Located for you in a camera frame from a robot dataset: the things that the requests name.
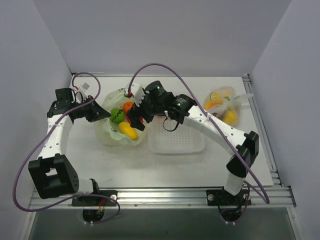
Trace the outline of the yellow fake mango front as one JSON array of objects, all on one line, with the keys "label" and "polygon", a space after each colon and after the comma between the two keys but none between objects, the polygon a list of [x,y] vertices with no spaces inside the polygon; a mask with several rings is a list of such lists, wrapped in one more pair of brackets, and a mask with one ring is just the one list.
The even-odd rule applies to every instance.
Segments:
[{"label": "yellow fake mango front", "polygon": [[120,132],[129,137],[131,140],[136,141],[139,138],[135,129],[132,128],[128,122],[120,122],[118,124],[118,127],[120,129]]}]

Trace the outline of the green fake fruit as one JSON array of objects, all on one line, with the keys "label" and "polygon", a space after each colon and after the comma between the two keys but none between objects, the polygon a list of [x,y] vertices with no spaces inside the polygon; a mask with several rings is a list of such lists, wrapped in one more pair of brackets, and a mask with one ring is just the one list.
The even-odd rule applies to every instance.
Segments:
[{"label": "green fake fruit", "polygon": [[113,123],[119,124],[125,120],[125,113],[121,108],[115,107],[111,110],[110,120]]}]

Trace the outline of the orange fake orange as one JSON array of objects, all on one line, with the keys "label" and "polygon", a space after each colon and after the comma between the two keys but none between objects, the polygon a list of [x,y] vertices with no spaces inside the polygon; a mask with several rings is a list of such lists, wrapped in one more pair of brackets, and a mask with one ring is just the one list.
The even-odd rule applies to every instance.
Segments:
[{"label": "orange fake orange", "polygon": [[127,114],[127,112],[133,107],[134,102],[127,101],[122,105],[122,111]]}]

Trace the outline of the green avocado print plastic bag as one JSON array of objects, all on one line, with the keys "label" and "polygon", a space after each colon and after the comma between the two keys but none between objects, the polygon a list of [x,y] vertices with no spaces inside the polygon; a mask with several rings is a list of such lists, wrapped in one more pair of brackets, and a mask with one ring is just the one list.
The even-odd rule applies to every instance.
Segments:
[{"label": "green avocado print plastic bag", "polygon": [[[107,94],[101,106],[111,113],[113,108],[122,109],[123,104],[129,101],[134,102],[134,98],[126,97],[125,89],[120,88]],[[145,120],[143,120],[143,124],[145,125],[144,131],[134,128],[138,135],[137,140],[131,140],[128,136],[122,134],[119,129],[119,123],[112,122],[111,117],[97,121],[94,124],[94,132],[97,140],[103,145],[113,147],[120,145],[136,146],[147,136],[149,130],[149,125]]]}]

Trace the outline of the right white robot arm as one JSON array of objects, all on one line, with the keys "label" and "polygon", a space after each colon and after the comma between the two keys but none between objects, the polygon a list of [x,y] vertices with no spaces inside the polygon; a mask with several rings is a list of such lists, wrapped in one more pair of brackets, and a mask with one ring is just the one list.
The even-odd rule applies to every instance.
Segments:
[{"label": "right white robot arm", "polygon": [[259,135],[238,130],[206,112],[195,99],[186,94],[174,95],[166,91],[160,81],[143,87],[129,83],[124,92],[134,104],[127,112],[132,128],[144,131],[145,124],[155,116],[165,116],[177,125],[190,127],[218,143],[230,155],[226,165],[228,175],[223,186],[222,200],[232,205],[240,198],[240,190],[259,153]]}]

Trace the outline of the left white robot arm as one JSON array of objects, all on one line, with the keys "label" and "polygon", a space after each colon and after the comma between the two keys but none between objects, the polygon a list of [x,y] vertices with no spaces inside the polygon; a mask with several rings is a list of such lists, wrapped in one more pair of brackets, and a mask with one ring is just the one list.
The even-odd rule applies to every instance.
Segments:
[{"label": "left white robot arm", "polygon": [[85,83],[55,91],[56,100],[47,113],[49,137],[38,158],[28,163],[28,171],[42,199],[83,195],[83,200],[90,206],[101,201],[98,183],[93,178],[79,178],[66,156],[69,133],[76,119],[85,118],[94,123],[111,116],[87,94],[88,87]]}]

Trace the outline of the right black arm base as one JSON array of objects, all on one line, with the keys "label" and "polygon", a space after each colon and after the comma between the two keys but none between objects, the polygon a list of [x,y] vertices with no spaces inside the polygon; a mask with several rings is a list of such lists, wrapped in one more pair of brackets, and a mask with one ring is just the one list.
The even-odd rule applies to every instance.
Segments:
[{"label": "right black arm base", "polygon": [[242,189],[237,195],[231,195],[224,189],[208,189],[206,190],[207,205],[216,207],[244,206],[248,193],[248,189]]}]

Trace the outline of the tied clear bag of fruits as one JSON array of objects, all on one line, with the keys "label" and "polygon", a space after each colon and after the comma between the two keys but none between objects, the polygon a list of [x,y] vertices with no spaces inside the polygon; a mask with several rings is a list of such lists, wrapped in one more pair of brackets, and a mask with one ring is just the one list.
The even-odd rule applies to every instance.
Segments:
[{"label": "tied clear bag of fruits", "polygon": [[224,123],[236,127],[240,122],[243,105],[253,96],[252,93],[237,94],[231,86],[221,86],[209,92],[202,107]]}]

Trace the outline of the white plastic basket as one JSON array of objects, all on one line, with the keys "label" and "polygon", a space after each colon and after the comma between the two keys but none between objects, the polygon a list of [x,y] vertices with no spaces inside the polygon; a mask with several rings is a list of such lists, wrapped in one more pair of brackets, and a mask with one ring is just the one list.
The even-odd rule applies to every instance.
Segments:
[{"label": "white plastic basket", "polygon": [[205,148],[203,135],[195,129],[179,125],[174,120],[166,120],[165,116],[155,116],[149,125],[148,148],[156,154],[193,154]]}]

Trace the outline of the aluminium right rail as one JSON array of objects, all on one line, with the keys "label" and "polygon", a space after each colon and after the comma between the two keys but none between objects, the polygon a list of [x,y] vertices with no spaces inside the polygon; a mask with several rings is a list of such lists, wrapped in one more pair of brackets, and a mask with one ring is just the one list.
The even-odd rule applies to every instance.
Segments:
[{"label": "aluminium right rail", "polygon": [[257,126],[257,130],[258,130],[258,133],[260,136],[260,141],[261,141],[261,144],[263,147],[263,151],[264,151],[264,155],[266,157],[267,164],[269,166],[269,170],[271,173],[273,183],[276,186],[284,187],[283,182],[281,181],[278,169],[277,169],[277,165],[276,165],[273,153],[272,153],[270,142],[269,142],[269,139],[267,136],[265,125],[263,123],[263,119],[262,119],[255,95],[249,99],[249,104],[250,104],[250,108],[252,110],[254,121]]}]

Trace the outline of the aluminium rail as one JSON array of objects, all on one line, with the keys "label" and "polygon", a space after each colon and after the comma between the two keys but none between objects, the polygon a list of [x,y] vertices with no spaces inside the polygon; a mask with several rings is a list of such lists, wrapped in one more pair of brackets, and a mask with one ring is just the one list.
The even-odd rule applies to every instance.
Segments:
[{"label": "aluminium rail", "polygon": [[257,126],[257,130],[258,130],[258,133],[260,136],[260,141],[261,141],[261,144],[263,147],[263,151],[264,151],[264,155],[266,157],[267,164],[269,166],[269,170],[271,173],[273,183],[276,186],[284,187],[283,182],[281,181],[278,169],[277,169],[277,165],[276,165],[273,153],[272,153],[270,142],[269,142],[269,139],[267,136],[265,125],[263,123],[263,119],[262,119],[255,95],[249,99],[249,104],[250,104],[250,108],[252,110],[254,121]]},{"label": "aluminium rail", "polygon": [[[216,187],[187,188],[115,188],[117,201],[122,209],[204,209],[208,206],[207,190]],[[292,208],[296,207],[290,187],[273,185],[265,188],[270,203],[250,190],[250,208]]]}]

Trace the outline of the aluminium front rail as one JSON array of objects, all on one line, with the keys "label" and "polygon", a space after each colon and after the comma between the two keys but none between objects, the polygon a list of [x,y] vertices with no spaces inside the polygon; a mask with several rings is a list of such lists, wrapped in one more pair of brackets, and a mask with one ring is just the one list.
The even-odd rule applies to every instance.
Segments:
[{"label": "aluminium front rail", "polygon": [[[204,209],[208,206],[207,190],[216,187],[187,188],[115,188],[117,201],[122,209]],[[250,190],[250,208],[292,208],[296,207],[290,187],[273,185],[265,188],[270,203]]]}]

